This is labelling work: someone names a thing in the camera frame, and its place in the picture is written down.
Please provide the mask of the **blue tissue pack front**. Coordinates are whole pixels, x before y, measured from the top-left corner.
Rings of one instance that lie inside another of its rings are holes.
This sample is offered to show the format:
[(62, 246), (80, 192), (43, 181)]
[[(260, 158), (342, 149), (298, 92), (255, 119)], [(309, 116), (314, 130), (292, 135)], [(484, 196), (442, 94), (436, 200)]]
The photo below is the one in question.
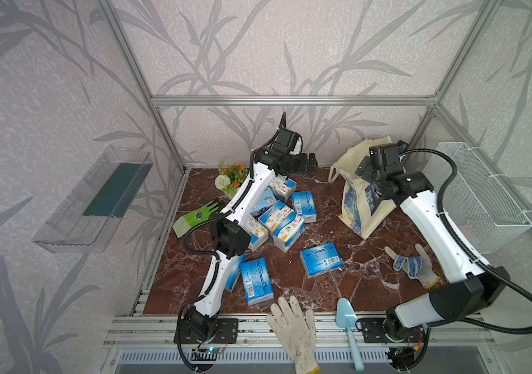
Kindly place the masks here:
[(240, 273), (248, 305), (257, 305), (274, 299), (265, 258), (241, 263)]

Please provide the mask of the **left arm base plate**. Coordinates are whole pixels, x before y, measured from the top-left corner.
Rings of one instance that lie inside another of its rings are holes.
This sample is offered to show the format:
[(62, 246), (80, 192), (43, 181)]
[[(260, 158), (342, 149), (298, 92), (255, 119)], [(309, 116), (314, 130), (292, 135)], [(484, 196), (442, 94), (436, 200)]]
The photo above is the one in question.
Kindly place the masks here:
[(210, 321), (193, 322), (182, 319), (176, 328), (176, 344), (199, 344), (211, 342), (218, 344), (235, 344), (239, 333), (239, 320), (235, 318), (218, 318)]

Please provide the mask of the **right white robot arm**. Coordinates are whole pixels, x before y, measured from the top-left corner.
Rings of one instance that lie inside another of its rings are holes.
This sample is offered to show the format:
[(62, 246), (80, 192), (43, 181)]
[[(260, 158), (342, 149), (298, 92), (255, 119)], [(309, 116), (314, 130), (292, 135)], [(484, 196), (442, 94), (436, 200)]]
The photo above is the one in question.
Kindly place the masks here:
[(473, 246), (437, 204), (437, 191), (420, 171), (407, 172), (394, 143), (372, 146), (356, 174), (373, 185), (376, 196), (391, 200), (408, 215), (431, 247), (448, 283), (387, 311), (384, 333), (402, 341), (414, 327), (440, 326), (461, 320), (493, 304), (510, 274), (491, 267), (481, 255), (471, 259)]

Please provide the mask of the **canvas bag with blue painting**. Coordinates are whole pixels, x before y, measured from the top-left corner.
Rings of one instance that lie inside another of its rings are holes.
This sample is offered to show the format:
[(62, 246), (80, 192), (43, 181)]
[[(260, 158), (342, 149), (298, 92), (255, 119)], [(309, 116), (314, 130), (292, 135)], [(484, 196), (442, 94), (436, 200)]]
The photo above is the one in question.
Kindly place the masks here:
[(366, 139), (350, 147), (329, 171), (329, 183), (339, 176), (345, 179), (339, 219), (362, 239), (367, 239), (396, 205), (392, 200), (382, 200), (373, 185), (356, 175), (355, 171), (364, 157), (370, 155), (371, 146), (391, 142), (391, 137)]

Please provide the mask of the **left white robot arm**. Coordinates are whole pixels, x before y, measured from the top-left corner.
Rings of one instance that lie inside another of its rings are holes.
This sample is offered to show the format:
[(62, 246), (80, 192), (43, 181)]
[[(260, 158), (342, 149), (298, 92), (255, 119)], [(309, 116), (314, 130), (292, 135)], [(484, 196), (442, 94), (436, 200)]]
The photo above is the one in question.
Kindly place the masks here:
[(216, 334), (226, 282), (233, 265), (250, 245), (245, 226), (258, 198), (277, 176), (315, 171), (316, 168), (315, 154), (303, 152), (301, 135), (283, 127), (277, 129), (264, 146), (251, 152), (249, 176), (233, 199), (205, 222), (210, 229), (212, 250), (194, 250), (188, 245), (188, 239), (200, 224), (185, 234), (184, 249), (193, 255), (210, 255), (211, 262), (199, 296), (184, 302), (180, 308), (178, 343), (188, 342), (183, 336), (188, 332), (199, 341), (207, 341)]

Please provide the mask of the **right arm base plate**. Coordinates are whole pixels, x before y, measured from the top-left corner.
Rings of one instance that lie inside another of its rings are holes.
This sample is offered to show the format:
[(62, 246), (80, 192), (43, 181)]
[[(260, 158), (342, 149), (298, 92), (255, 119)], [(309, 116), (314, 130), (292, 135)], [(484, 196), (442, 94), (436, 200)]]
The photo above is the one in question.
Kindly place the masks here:
[(372, 344), (421, 344), (426, 336), (426, 330), (422, 326), (395, 329), (383, 317), (360, 318), (355, 327), (362, 334), (364, 342)]

